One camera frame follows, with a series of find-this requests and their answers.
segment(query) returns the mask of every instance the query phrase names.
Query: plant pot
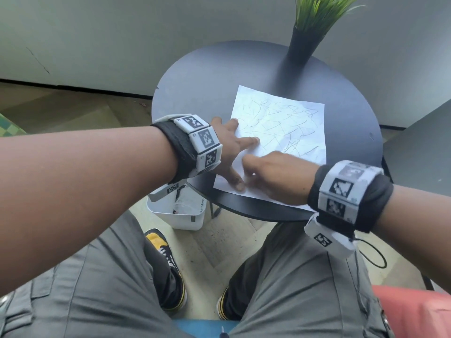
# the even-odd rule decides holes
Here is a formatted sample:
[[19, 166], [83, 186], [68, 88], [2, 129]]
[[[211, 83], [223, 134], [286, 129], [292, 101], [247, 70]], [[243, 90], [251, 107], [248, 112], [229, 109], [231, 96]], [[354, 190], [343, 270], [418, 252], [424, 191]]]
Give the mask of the plant pot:
[[323, 35], [300, 32], [296, 26], [293, 26], [293, 35], [287, 53], [289, 61], [304, 67], [323, 39]]

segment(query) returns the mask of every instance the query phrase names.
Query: green checkered fabric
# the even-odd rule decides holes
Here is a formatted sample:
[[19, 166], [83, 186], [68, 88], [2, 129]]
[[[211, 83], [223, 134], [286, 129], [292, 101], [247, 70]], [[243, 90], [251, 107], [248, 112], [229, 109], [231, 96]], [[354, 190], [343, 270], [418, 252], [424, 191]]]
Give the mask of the green checkered fabric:
[[0, 137], [3, 136], [16, 136], [26, 134], [25, 131], [20, 129], [17, 125], [8, 120], [5, 116], [0, 114]]

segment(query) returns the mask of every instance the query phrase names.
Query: white paper sheet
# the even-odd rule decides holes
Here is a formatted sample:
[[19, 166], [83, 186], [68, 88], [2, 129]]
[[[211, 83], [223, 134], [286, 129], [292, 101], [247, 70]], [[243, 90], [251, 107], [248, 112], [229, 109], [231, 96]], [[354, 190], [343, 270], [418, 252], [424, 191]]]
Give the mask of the white paper sheet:
[[[232, 164], [242, 177], [241, 159], [245, 154], [264, 156], [278, 150], [317, 164], [326, 163], [324, 104], [288, 100], [240, 85], [231, 117], [239, 121], [237, 137], [260, 138], [258, 147], [241, 152]], [[258, 189], [247, 187], [245, 192], [238, 192], [221, 176], [216, 176], [214, 188], [281, 204]], [[296, 207], [311, 210], [307, 205]]]

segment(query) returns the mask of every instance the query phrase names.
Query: hand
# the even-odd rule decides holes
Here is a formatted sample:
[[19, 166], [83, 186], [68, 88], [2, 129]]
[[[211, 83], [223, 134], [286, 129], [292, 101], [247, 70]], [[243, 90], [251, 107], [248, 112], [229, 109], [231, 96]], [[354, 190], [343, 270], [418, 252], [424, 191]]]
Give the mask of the hand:
[[243, 167], [249, 186], [289, 205], [307, 204], [319, 168], [317, 164], [277, 151], [261, 158], [245, 155]]
[[241, 151], [258, 145], [260, 139], [258, 137], [236, 137], [235, 131], [238, 128], [237, 119], [231, 119], [223, 125], [222, 119], [215, 117], [211, 120], [211, 126], [215, 130], [219, 141], [222, 143], [221, 163], [212, 172], [223, 176], [236, 190], [244, 191], [246, 188], [245, 182], [232, 168], [232, 162]]

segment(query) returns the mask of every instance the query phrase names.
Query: forearm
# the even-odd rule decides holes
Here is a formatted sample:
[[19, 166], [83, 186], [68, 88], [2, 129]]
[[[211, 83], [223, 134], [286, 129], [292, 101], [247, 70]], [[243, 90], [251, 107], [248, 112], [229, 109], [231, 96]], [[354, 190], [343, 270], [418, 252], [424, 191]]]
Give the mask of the forearm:
[[451, 292], [451, 198], [395, 186], [373, 232]]
[[0, 295], [74, 254], [177, 169], [153, 127], [3, 138], [0, 154]]

